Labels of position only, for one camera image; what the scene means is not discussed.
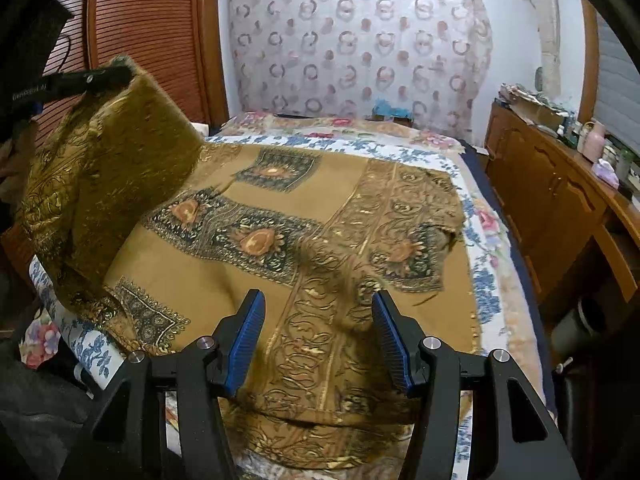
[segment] cabinet handle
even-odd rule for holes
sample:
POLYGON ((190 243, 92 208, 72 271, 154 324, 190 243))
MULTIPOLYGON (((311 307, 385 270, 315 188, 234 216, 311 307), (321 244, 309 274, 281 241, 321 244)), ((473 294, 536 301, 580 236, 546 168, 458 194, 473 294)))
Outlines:
POLYGON ((553 196, 556 196, 558 194, 558 189, 559 189, 561 183, 562 183, 562 177, 559 176, 556 179, 556 185, 554 186, 554 194, 553 194, 553 196))
POLYGON ((551 177, 551 179, 549 180, 549 191, 551 191, 553 189, 554 186, 554 182, 556 181, 556 172, 554 171, 553 176, 551 177))

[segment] circle pattern curtain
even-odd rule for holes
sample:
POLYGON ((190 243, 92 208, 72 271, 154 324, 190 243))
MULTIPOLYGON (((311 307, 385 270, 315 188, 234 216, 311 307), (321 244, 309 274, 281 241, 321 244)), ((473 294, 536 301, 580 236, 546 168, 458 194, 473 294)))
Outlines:
POLYGON ((386 100, 416 128, 473 142, 493 47, 482 0, 229 2, 244 111, 366 118, 386 100))

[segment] window blind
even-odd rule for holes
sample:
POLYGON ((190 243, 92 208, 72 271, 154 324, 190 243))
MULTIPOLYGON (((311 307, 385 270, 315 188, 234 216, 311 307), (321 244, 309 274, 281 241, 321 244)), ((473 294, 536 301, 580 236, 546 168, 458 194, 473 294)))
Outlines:
POLYGON ((600 64, 594 118, 640 155, 640 74, 607 22, 597 14, 600 64))

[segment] gold patterned shawl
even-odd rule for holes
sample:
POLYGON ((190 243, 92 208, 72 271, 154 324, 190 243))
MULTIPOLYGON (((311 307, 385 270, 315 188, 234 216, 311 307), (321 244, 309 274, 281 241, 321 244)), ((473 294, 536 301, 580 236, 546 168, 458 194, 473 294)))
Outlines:
POLYGON ((34 165, 25 224, 60 301, 126 349, 177 351, 266 297, 249 375, 225 410, 286 465, 344 468, 406 436, 370 298, 460 351, 479 327, 462 207, 445 173, 341 153, 203 144, 136 69, 85 96, 34 165))

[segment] louvered wardrobe door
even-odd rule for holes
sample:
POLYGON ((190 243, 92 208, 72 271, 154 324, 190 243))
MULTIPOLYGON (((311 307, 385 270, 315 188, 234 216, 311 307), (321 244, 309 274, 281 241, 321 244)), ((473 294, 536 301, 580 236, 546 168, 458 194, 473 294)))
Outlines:
POLYGON ((89 59, 97 66, 128 54, 191 121, 208 123, 200 92, 192 1, 89 0, 89 59))

